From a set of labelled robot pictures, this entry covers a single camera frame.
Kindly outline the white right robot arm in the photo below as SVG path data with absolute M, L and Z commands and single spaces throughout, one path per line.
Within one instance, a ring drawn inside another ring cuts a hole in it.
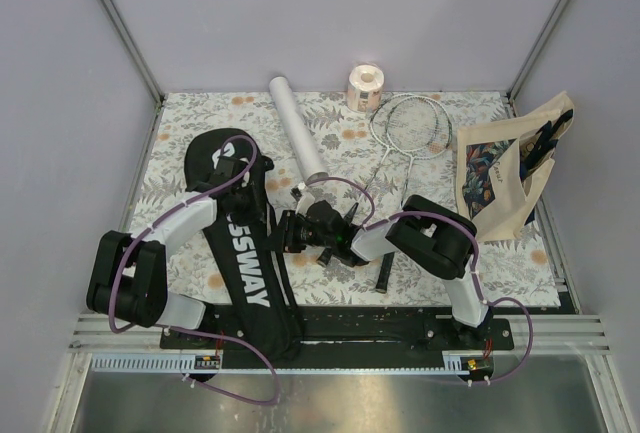
M 469 220 L 419 195 L 410 196 L 400 212 L 370 226 L 354 225 L 328 202 L 318 201 L 300 211 L 284 211 L 268 234 L 267 248 L 281 253 L 327 248 L 347 266 L 400 252 L 444 282 L 457 321 L 456 339 L 475 349 L 491 335 L 488 301 L 473 277 L 479 261 L 476 234 Z

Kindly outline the black racket bag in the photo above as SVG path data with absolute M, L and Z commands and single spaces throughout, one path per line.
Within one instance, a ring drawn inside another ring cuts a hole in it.
M 232 189 L 274 168 L 237 128 L 214 129 L 196 136 L 184 159 L 189 192 L 203 193 L 223 184 L 255 162 L 248 176 L 217 197 L 216 220 L 202 230 L 228 290 L 240 329 L 249 343 L 270 360 L 290 360 L 300 351 L 303 320 L 299 314 L 283 255 L 267 249 L 269 220 L 275 217 L 265 188 L 264 218 L 232 218 L 227 198 Z

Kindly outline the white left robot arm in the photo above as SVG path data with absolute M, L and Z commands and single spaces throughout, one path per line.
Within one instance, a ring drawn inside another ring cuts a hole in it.
M 196 348 L 216 339 L 205 304 L 168 289 L 168 260 L 196 233 L 224 216 L 245 226 L 266 217 L 264 169 L 259 154 L 222 156 L 187 183 L 184 196 L 137 233 L 111 230 L 100 239 L 86 303 L 105 314 L 115 333 L 134 326 L 178 327 Z

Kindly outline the white shuttlecock tube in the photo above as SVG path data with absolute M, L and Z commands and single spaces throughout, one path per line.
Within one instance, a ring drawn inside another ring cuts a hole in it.
M 303 121 L 298 105 L 286 77 L 277 76 L 269 82 L 282 128 L 293 149 L 297 165 L 305 183 L 328 176 L 310 130 Z

